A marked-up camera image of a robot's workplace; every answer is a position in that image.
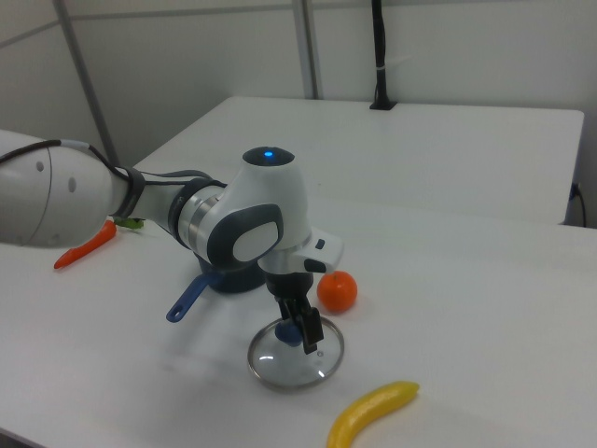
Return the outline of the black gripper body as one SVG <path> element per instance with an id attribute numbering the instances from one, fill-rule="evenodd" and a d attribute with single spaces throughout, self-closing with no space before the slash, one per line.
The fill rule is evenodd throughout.
<path id="1" fill-rule="evenodd" d="M 307 302 L 313 285 L 312 273 L 265 274 L 266 287 L 277 301 Z"/>

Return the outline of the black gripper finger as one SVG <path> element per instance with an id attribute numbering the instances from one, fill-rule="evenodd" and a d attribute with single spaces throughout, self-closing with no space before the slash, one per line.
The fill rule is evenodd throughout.
<path id="1" fill-rule="evenodd" d="M 298 304 L 298 327 L 302 334 L 303 351 L 309 355 L 317 350 L 317 344 L 324 339 L 320 312 L 307 299 Z"/>
<path id="2" fill-rule="evenodd" d="M 281 318 L 294 326 L 298 326 L 299 308 L 295 299 L 278 298 L 277 303 L 280 309 Z"/>

